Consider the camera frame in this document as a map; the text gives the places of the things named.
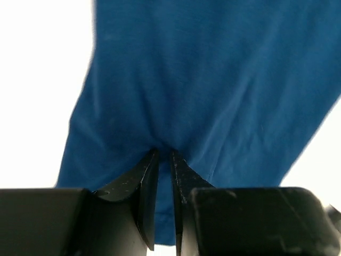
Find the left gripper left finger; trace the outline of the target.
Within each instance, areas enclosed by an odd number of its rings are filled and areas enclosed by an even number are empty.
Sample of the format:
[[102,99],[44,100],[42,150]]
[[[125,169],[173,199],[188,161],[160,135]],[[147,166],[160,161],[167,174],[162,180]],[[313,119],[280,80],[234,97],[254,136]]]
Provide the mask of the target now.
[[96,190],[1,190],[1,255],[146,255],[155,245],[159,153]]

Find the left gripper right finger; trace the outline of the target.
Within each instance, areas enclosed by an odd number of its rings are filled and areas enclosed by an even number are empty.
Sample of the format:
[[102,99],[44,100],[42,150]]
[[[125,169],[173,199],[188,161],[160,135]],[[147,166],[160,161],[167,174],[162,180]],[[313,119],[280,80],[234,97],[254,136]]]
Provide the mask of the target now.
[[339,255],[321,202],[300,187],[215,188],[174,151],[177,255]]

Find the blue printed t-shirt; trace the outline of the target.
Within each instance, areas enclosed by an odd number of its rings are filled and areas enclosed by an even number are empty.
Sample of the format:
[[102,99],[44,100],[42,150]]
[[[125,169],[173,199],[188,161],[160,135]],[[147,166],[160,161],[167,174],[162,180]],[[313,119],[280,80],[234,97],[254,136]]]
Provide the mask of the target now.
[[160,152],[155,242],[175,244],[169,155],[217,187],[275,187],[340,95],[340,1],[96,1],[57,187]]

